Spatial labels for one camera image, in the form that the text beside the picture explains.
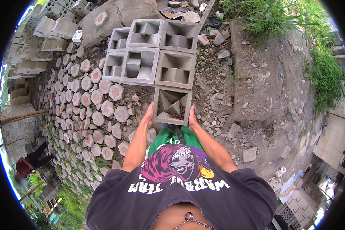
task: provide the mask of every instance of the concrete slab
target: concrete slab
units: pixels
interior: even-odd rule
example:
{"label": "concrete slab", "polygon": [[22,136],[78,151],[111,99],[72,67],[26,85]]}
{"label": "concrete slab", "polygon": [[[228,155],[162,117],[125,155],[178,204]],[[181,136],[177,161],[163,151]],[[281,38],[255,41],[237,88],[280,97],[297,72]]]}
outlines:
{"label": "concrete slab", "polygon": [[195,54],[197,50],[198,30],[199,26],[197,23],[165,20],[160,49]]}
{"label": "concrete slab", "polygon": [[159,48],[163,24],[163,19],[133,20],[126,47]]}
{"label": "concrete slab", "polygon": [[125,52],[129,31],[130,27],[113,29],[107,46],[107,52]]}
{"label": "concrete slab", "polygon": [[152,121],[186,126],[191,102],[191,90],[158,85],[153,99],[158,106],[153,108]]}
{"label": "concrete slab", "polygon": [[[106,24],[97,27],[94,21],[102,12],[106,12],[109,18]],[[147,5],[140,0],[105,2],[83,18],[82,46],[88,48],[95,45],[110,36],[114,28],[131,26],[137,18],[159,18],[156,4]]]}
{"label": "concrete slab", "polygon": [[196,54],[160,50],[155,84],[191,90],[196,60]]}

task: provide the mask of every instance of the man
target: man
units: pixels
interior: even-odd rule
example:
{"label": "man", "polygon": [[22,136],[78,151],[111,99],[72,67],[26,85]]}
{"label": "man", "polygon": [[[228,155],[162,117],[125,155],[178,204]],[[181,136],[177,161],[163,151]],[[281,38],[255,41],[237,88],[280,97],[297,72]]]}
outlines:
{"label": "man", "polygon": [[124,158],[94,191],[86,210],[91,230],[262,230],[276,195],[252,169],[238,169],[190,109],[189,128],[164,128],[146,154],[151,104]]}
{"label": "man", "polygon": [[32,172],[33,169],[37,169],[45,165],[51,159],[55,158],[54,155],[50,154],[49,156],[44,157],[41,160],[38,158],[41,156],[43,151],[46,149],[47,144],[44,142],[41,146],[37,148],[36,151],[29,154],[26,158],[19,158],[18,162],[15,163],[16,171],[15,180],[17,183],[20,183],[21,180],[25,180],[29,175],[35,174]]}

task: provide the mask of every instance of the dirt ground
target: dirt ground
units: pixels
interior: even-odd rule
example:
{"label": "dirt ground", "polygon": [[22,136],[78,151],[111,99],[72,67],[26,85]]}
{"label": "dirt ground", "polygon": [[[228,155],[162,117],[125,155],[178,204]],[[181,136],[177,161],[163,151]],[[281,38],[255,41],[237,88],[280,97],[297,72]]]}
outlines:
{"label": "dirt ground", "polygon": [[[297,173],[301,168],[304,170],[310,163],[312,158],[310,139],[319,130],[323,118],[322,116],[315,118],[312,111],[313,95],[310,84],[305,81],[303,86],[301,81],[304,79],[302,75],[304,64],[310,58],[307,42],[297,31],[289,31],[287,35],[268,39],[259,48],[251,47],[241,42],[248,38],[247,34],[240,30],[241,26],[239,22],[235,23],[231,28],[234,30],[231,32],[235,34],[234,38],[229,37],[221,46],[212,44],[204,47],[198,44],[192,105],[195,105],[195,114],[202,117],[198,120],[201,125],[204,121],[212,123],[214,120],[219,125],[218,127],[210,125],[214,131],[212,136],[229,151],[239,168],[253,168],[259,176],[267,180],[273,177],[281,166],[285,166],[287,172],[281,179],[286,181],[293,173]],[[230,30],[229,25],[222,24],[219,31],[224,30]],[[86,49],[84,57],[76,58],[73,63],[80,64],[84,59],[88,59],[91,65],[94,65],[93,68],[98,68],[100,59],[106,56],[108,39]],[[226,58],[217,59],[217,54],[223,48],[231,51],[233,65],[230,66]],[[31,82],[30,94],[35,109],[44,108],[40,96],[46,90],[52,70],[60,69],[55,67],[57,58],[64,56],[65,53],[66,51],[55,52],[53,60],[48,63],[48,71],[42,72]],[[266,67],[262,67],[264,62],[267,63]],[[257,80],[258,73],[265,76],[267,71],[270,72],[270,76],[265,83]],[[230,73],[231,75],[235,73],[236,83],[230,80]],[[128,105],[134,94],[140,97],[140,101],[139,104],[135,104],[136,116],[131,116],[133,123],[129,126],[123,124],[122,139],[118,140],[117,145],[122,140],[129,142],[129,134],[136,130],[154,96],[154,87],[133,85],[123,85],[123,87],[124,99],[115,105]],[[210,98],[216,92],[223,97],[211,103]],[[294,97],[299,103],[304,103],[303,113],[297,122],[292,120],[287,108],[287,103]],[[243,108],[244,103],[248,103],[246,108]],[[116,123],[112,117],[109,120],[112,124]],[[226,139],[225,134],[234,122],[242,129],[236,135],[236,140],[232,141]],[[105,124],[102,130],[106,132],[107,122]],[[158,133],[159,124],[153,123],[153,127]],[[287,133],[290,131],[293,133],[293,138],[288,140]],[[280,154],[286,145],[291,148],[291,152],[286,159],[283,159]],[[256,159],[244,163],[243,150],[253,147],[257,148]],[[122,161],[117,148],[114,151],[113,159]]]}

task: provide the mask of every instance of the chain necklace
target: chain necklace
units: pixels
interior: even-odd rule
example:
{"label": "chain necklace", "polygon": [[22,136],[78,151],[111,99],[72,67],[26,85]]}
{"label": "chain necklace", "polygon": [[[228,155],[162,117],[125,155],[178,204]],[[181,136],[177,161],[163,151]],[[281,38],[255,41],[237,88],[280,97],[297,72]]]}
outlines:
{"label": "chain necklace", "polygon": [[202,222],[200,222],[198,220],[194,220],[193,219],[193,214],[191,212],[187,212],[185,214],[185,221],[183,223],[179,224],[176,228],[174,228],[174,230],[178,229],[180,226],[182,226],[183,224],[185,224],[187,222],[194,222],[194,223],[197,223],[197,224],[199,224],[199,225],[201,225],[201,226],[203,226],[203,227],[205,227],[205,228],[207,228],[209,230],[214,230],[213,227],[211,227],[211,226],[209,226],[209,225],[207,225],[205,223],[202,223]]}

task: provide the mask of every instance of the concrete block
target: concrete block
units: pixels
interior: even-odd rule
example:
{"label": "concrete block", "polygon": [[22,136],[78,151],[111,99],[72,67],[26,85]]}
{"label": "concrete block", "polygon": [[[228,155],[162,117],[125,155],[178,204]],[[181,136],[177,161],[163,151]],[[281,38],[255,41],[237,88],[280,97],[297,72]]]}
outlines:
{"label": "concrete block", "polygon": [[121,82],[154,86],[159,53],[157,48],[127,47],[121,69]]}
{"label": "concrete block", "polygon": [[129,31],[130,27],[113,29],[113,33],[111,34],[110,41],[108,43],[107,52],[124,52]]}
{"label": "concrete block", "polygon": [[156,85],[193,88],[196,54],[161,50],[156,71]]}
{"label": "concrete block", "polygon": [[160,49],[195,54],[197,50],[198,38],[196,34],[198,34],[198,30],[199,26],[197,23],[165,20]]}
{"label": "concrete block", "polygon": [[158,48],[160,46],[163,24],[163,19],[133,20],[126,47]]}
{"label": "concrete block", "polygon": [[153,122],[188,125],[192,91],[168,86],[156,86],[154,92]]}
{"label": "concrete block", "polygon": [[124,56],[125,52],[110,52],[106,54],[102,79],[121,82],[121,69],[123,66]]}

